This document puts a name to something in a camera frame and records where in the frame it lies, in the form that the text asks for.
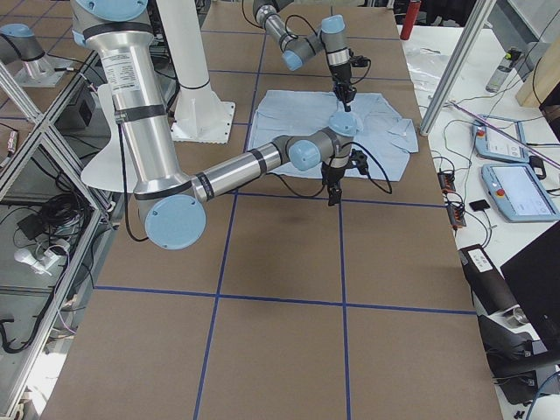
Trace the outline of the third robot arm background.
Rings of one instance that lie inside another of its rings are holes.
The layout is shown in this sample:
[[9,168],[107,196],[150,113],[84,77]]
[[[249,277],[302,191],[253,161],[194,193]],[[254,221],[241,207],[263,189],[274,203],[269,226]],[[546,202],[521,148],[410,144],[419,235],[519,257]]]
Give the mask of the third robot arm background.
[[1,62],[8,66],[17,61],[23,68],[14,79],[28,88],[55,88],[64,72],[74,67],[71,59],[47,54],[27,25],[5,24],[1,27]]

